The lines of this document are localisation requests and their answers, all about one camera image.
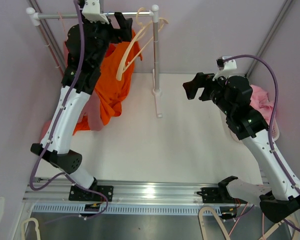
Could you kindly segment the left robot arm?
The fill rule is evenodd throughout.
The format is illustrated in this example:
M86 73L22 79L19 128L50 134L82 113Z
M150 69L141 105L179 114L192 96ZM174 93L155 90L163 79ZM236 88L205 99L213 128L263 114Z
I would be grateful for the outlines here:
M98 188L93 185L96 179L81 166L82 155L71 150L70 145L81 112L101 76L109 45L132 40L132 18L125 18L121 12L114 16L118 28L112 26L110 19L106 23L90 22L79 14L79 23L69 29L60 100L45 136L30 149L80 185L80 195L87 201L97 197Z

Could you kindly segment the orange t shirt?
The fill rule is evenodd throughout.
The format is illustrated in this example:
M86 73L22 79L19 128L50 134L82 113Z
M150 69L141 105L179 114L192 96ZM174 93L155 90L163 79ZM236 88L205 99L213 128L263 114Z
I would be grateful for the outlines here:
M110 44L101 64L96 92L100 98L100 111L103 125L106 126L112 117L122 114L122 101L126 99L131 87L135 64L132 63L122 75L122 80L116 79L118 66L129 42Z

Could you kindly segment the beige hanger bottom right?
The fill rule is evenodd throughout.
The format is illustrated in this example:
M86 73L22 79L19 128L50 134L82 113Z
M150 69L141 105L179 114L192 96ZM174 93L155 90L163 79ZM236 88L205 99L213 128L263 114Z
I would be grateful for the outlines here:
M270 227L270 229L267 232L261 235L259 240L267 240L281 225L283 225L283 223L285 223L285 220L288 224L292 224L293 227L300 227L299 222L294 217L288 216L280 222L275 223L272 227Z

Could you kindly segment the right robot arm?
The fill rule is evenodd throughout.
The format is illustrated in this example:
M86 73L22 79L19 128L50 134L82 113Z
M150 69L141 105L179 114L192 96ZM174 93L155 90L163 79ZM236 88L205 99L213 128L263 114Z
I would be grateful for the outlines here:
M200 101L212 101L226 116L226 124L242 141L265 173L268 186L244 182L229 176L218 183L218 198L225 203L239 199L259 206L273 223L284 220L300 209L300 181L284 161L275 143L269 141L269 125L251 105L253 89L243 76L215 78L213 73L198 72L194 79L183 83L188 100L203 92Z

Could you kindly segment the aluminium mounting rail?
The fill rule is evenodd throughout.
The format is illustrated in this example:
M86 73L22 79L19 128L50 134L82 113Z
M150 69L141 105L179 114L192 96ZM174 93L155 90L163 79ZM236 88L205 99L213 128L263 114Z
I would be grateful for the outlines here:
M203 187L217 187L215 184L157 183L137 181L101 180L98 186L113 186L112 201L70 201L73 185L66 179L56 179L40 191L27 187L22 201L32 204L35 213L67 213L92 216L103 211L105 214L128 215L190 215L198 214L202 206L212 207L221 216L235 214L246 202L203 203L196 194Z

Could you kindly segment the silver clothes rack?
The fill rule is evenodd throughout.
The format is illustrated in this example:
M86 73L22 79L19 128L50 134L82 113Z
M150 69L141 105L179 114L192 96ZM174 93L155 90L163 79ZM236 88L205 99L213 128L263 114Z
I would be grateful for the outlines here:
M98 0L88 0L87 6L82 8L83 12L87 12L89 17L92 17L95 20L103 21L106 18L112 18L115 16L114 12L110 13L102 13L101 12L101 4ZM88 6L89 4L96 4L96 7ZM26 8L26 13L28 14L32 24L39 30L40 35L46 46L51 50L52 56L55 58L55 62L57 67L60 66L60 61L55 56L55 49L50 46L53 42L53 37L49 37L48 33L41 27L44 20L47 19L75 19L78 14L77 13L61 13L61 14L44 14L39 13L33 7ZM153 95L155 101L155 111L156 116L158 118L163 117L163 110L162 110L162 90L160 88L160 77L159 77L159 32L163 28L164 25L168 24L168 21L162 17L159 17L159 6L154 4L151 7L151 10L146 11L143 8L140 8L137 12L123 12L122 15L124 17L134 17L136 23L140 26L139 32L136 34L136 37L132 40L132 44L136 41L141 40L146 32L148 31L149 27L152 26L153 30L153 37L150 38L148 43L153 42L153 64L154 68L152 70L152 77L153 77Z

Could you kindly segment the white plastic laundry basket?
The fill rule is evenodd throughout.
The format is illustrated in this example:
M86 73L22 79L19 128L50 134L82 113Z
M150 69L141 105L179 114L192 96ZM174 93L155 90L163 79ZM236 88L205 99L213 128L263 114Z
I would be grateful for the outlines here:
M234 141L237 143L242 143L241 140L238 139L238 137L231 131L229 130L231 137L233 138ZM278 140L280 137L280 130L277 124L277 121L274 119L273 125L272 125L272 130L271 130L272 138L274 141Z

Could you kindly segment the salmon pink t shirt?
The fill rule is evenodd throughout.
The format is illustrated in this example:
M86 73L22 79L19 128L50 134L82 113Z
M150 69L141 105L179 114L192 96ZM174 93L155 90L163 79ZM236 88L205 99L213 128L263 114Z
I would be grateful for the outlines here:
M80 131L100 131L104 127L101 118L101 100L97 94L96 87L97 85L79 115L78 121L73 130L73 136Z

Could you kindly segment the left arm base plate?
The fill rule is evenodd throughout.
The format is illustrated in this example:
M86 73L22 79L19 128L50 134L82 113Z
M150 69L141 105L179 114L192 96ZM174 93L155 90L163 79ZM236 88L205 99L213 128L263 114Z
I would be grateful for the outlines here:
M113 192L114 192L114 187L112 185L99 185L94 191L104 195L109 202L112 201ZM83 190L78 186L72 186L70 188L68 200L77 201L77 202L105 202L106 201L103 196Z

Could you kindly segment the light pink t shirt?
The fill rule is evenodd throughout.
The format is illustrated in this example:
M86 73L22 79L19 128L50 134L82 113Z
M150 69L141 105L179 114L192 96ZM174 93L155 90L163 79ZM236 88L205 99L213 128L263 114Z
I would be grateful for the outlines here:
M269 124L271 115L274 109L274 101L269 101L268 92L261 87L251 85L252 95L250 98L250 105L261 113L265 121Z

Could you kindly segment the pink plastic hanger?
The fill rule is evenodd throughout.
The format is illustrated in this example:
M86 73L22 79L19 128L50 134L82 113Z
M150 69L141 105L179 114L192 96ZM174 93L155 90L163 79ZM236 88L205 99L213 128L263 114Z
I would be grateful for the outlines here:
M58 14L58 16L59 16L59 20L60 20L60 22L61 22L63 32L64 32L65 36L67 36L67 31L66 31L66 27L65 27L65 23L64 23L62 14L61 14L59 11L57 12L57 14Z

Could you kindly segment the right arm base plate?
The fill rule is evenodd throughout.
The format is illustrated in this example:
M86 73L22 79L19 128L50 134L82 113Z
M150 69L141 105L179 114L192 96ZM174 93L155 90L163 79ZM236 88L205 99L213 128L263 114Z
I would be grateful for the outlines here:
M234 204L236 201L222 187L202 187L196 192L204 204Z

